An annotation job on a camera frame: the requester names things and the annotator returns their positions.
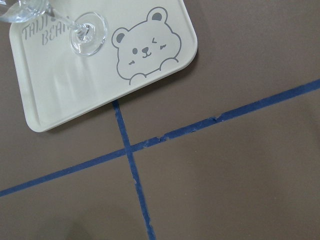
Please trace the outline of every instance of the blue tape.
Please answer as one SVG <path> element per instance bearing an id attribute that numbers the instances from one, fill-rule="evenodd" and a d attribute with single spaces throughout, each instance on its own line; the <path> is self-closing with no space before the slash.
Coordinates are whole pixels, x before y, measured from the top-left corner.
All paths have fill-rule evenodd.
<path id="1" fill-rule="evenodd" d="M 31 180 L 31 181 L 27 181 L 25 183 L 22 183 L 22 184 L 19 184 L 19 185 L 16 185 L 16 186 L 13 186 L 13 187 L 10 187 L 8 189 L 0 191 L 0 198 L 4 197 L 6 195 L 9 195 L 9 194 L 16 193 L 18 191 L 22 191 L 22 190 L 31 188 L 33 186 L 36 186 L 36 185 L 39 185 L 39 184 L 42 184 L 42 183 L 45 183 L 45 182 L 48 182 L 48 181 L 51 181 L 51 180 L 54 180 L 54 179 L 57 179 L 57 178 L 61 178 L 63 176 L 69 175 L 69 174 L 72 174 L 72 173 L 75 173 L 75 172 L 78 172 L 78 171 L 93 167 L 95 165 L 105 163 L 107 161 L 119 158 L 119 157 L 124 156 L 124 155 L 126 155 L 126 151 L 124 149 L 117 150 L 117 151 L 111 152 L 111 153 L 109 153 L 107 155 L 100 156 L 100 157 L 97 157 L 95 159 L 83 162 L 81 164 L 78 164 L 78 165 L 71 166 L 71 167 L 68 167 L 66 169 L 63 169 L 63 170 L 59 170 L 59 171 L 53 172 L 51 174 L 39 177 L 39 178 Z"/>
<path id="2" fill-rule="evenodd" d="M 320 79 L 312 81 L 312 82 L 307 83 L 305 85 L 301 85 L 301 86 L 295 87 L 293 89 L 281 92 L 279 94 L 264 98 L 262 100 L 253 102 L 251 104 L 239 107 L 237 109 L 234 109 L 234 110 L 231 110 L 231 111 L 227 111 L 227 112 L 223 113 L 218 118 L 209 117 L 207 119 L 204 119 L 202 121 L 196 122 L 194 124 L 179 128 L 179 129 L 171 131 L 171 132 L 168 132 L 168 133 L 164 134 L 161 137 L 153 137 L 153 138 L 150 138 L 148 140 L 142 141 L 142 142 L 137 143 L 137 144 L 132 145 L 132 146 L 130 146 L 130 142 L 129 142 L 129 138 L 128 138 L 127 131 L 126 131 L 126 128 L 125 128 L 125 124 L 124 124 L 124 121 L 123 121 L 123 118 L 122 118 L 122 115 L 121 115 L 121 112 L 120 112 L 119 103 L 117 101 L 115 101 L 115 102 L 113 102 L 113 106 L 114 106 L 114 109 L 116 111 L 116 117 L 119 116 L 118 121 L 121 122 L 121 124 L 119 124 L 119 128 L 120 128 L 121 134 L 124 134 L 123 136 L 125 136 L 123 138 L 123 142 L 124 142 L 125 146 L 127 146 L 126 149 L 121 149 L 121 150 L 118 150 L 118 151 L 114 151 L 114 152 L 111 152 L 111 153 L 106 154 L 104 156 L 101 156 L 101 157 L 86 161 L 84 163 L 78 164 L 76 166 L 72 166 L 72 167 L 69 167 L 69 168 L 66 168 L 66 169 L 63 169 L 63 170 L 48 174 L 46 176 L 43 176 L 43 177 L 31 180 L 31 181 L 22 183 L 20 185 L 13 186 L 13 187 L 10 187 L 8 189 L 2 190 L 2 191 L 0 191 L 0 197 L 6 196 L 6 195 L 9 195 L 9 194 L 13 194 L 13 193 L 16 193 L 18 191 L 21 191 L 21 190 L 36 186 L 38 184 L 42 184 L 42 183 L 45 183 L 45 182 L 48 182 L 48 181 L 51 181 L 51 180 L 66 176 L 68 174 L 72 174 L 72 173 L 75 173 L 75 172 L 90 168 L 92 166 L 95 166 L 95 165 L 98 165 L 98 164 L 101 164 L 101 163 L 116 159 L 116 158 L 121 157 L 121 156 L 124 156 L 126 154 L 129 154 L 129 156 L 130 156 L 129 163 L 130 163 L 132 174 L 134 175 L 134 177 L 136 176 L 137 179 L 139 180 L 137 167 L 136 167 L 136 164 L 135 164 L 135 161 L 134 161 L 134 158 L 133 158 L 133 153 L 134 152 L 140 151 L 140 150 L 145 149 L 145 148 L 149 148 L 151 146 L 166 142 L 166 141 L 171 140 L 171 139 L 175 139 L 175 138 L 181 137 L 181 136 L 186 135 L 186 134 L 193 133 L 195 131 L 199 131 L 201 129 L 210 127 L 210 126 L 212 126 L 214 124 L 218 124 L 218 123 L 230 120 L 230 119 L 234 119 L 236 117 L 240 117 L 242 115 L 251 113 L 253 111 L 256 111 L 256 110 L 259 110 L 259 109 L 262 109 L 262 108 L 265 108 L 265 107 L 268 107 L 268 106 L 283 102 L 285 100 L 292 99 L 294 97 L 297 97 L 297 96 L 300 96 L 300 95 L 303 95 L 303 94 L 307 94 L 309 92 L 312 92 L 312 91 L 315 91 L 315 90 L 318 90 L 318 89 L 320 89 Z M 140 180 L 138 182 L 139 182 L 139 185 L 136 185 L 136 188 L 137 188 L 137 191 L 138 191 L 138 194 L 139 194 L 139 193 L 142 193 L 142 188 L 141 188 Z"/>
<path id="3" fill-rule="evenodd" d="M 139 142 L 135 145 L 132 145 L 131 149 L 133 152 L 137 152 L 142 149 L 149 148 L 151 146 L 166 142 L 168 140 L 172 140 L 172 139 L 181 137 L 183 135 L 187 135 L 187 134 L 199 131 L 201 129 L 210 127 L 212 125 L 240 117 L 242 115 L 257 111 L 262 108 L 269 107 L 271 105 L 295 98 L 297 96 L 300 96 L 318 89 L 320 89 L 320 79 L 312 81 L 305 85 L 301 85 L 293 89 L 278 93 L 276 95 L 266 97 L 264 99 L 250 103 L 248 105 L 227 111 L 221 114 L 219 117 L 209 117 L 207 119 L 193 123 L 191 125 L 179 128 L 177 130 L 170 131 L 161 137 L 153 137 L 148 140 Z"/>
<path id="4" fill-rule="evenodd" d="M 121 133 L 122 140 L 123 140 L 123 143 L 124 143 L 124 149 L 125 149 L 128 161 L 129 161 L 129 166 L 130 166 L 130 169 L 131 169 L 131 173 L 132 173 L 133 179 L 135 181 L 135 189 L 136 189 L 136 192 L 137 192 L 137 195 L 138 195 L 138 199 L 139 199 L 140 207 L 141 207 L 141 210 L 142 210 L 142 215 L 143 215 L 143 218 L 144 218 L 144 223 L 145 223 L 145 226 L 146 226 L 147 234 L 148 234 L 149 240 L 156 240 L 156 235 L 155 235 L 154 229 L 153 229 L 153 227 L 151 225 L 151 219 L 150 219 L 150 216 L 149 216 L 146 199 L 145 199 L 143 188 L 142 188 L 142 185 L 141 185 L 141 182 L 140 182 L 140 177 L 139 177 L 139 174 L 138 174 L 137 165 L 136 165 L 136 162 L 135 162 L 134 154 L 133 154 L 133 151 L 131 149 L 128 133 L 127 133 L 127 130 L 126 130 L 125 121 L 124 121 L 122 113 L 120 111 L 120 106 L 119 106 L 118 101 L 117 100 L 113 101 L 112 105 L 113 105 L 113 108 L 114 108 L 114 111 L 115 111 L 116 120 L 117 120 L 118 125 L 119 125 L 119 129 L 120 129 L 120 133 Z"/>

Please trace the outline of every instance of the cartoon bear face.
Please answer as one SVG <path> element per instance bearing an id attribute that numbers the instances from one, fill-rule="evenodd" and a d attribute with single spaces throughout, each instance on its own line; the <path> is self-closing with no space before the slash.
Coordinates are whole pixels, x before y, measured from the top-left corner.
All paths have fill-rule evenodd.
<path id="1" fill-rule="evenodd" d="M 136 75 L 161 71 L 162 64 L 170 59 L 178 62 L 181 38 L 167 24 L 168 13 L 163 7 L 155 7 L 146 21 L 130 30 L 121 27 L 112 35 L 112 44 L 118 49 L 116 66 L 119 76 L 130 80 Z"/>

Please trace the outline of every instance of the cream-colored tray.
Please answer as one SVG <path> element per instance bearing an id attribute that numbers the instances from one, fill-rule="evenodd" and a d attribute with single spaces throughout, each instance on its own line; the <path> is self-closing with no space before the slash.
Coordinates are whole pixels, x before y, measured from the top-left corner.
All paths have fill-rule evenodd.
<path id="1" fill-rule="evenodd" d="M 35 132 L 52 129 L 173 74 L 197 52 L 197 37 L 183 0 L 51 2 L 71 19 L 84 12 L 99 13 L 106 19 L 108 33 L 98 53 L 79 56 L 70 46 L 69 29 L 61 22 L 40 16 L 11 25 L 25 118 Z"/>

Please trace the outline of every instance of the clear glass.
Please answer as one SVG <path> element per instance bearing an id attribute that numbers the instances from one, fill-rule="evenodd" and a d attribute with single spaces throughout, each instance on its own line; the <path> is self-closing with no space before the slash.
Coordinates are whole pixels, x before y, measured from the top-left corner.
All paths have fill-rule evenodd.
<path id="1" fill-rule="evenodd" d="M 87 12 L 72 21 L 52 7 L 49 0 L 0 0 L 1 22 L 24 23 L 43 14 L 63 22 L 71 29 L 71 46 L 79 55 L 95 54 L 106 39 L 106 22 L 96 12 Z"/>

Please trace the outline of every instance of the gray-brown surface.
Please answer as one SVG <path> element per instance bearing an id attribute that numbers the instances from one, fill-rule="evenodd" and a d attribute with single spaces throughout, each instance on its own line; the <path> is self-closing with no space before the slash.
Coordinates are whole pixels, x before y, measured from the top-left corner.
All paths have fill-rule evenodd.
<path id="1" fill-rule="evenodd" d="M 1 239 L 320 238 L 320 83 L 308 84 L 320 79 L 320 2 L 185 4 L 198 53 L 119 99 L 126 131 L 110 103 L 32 132 L 0 23 Z M 277 104 L 146 141 L 305 84 Z M 132 155 L 126 133 L 146 148 Z"/>

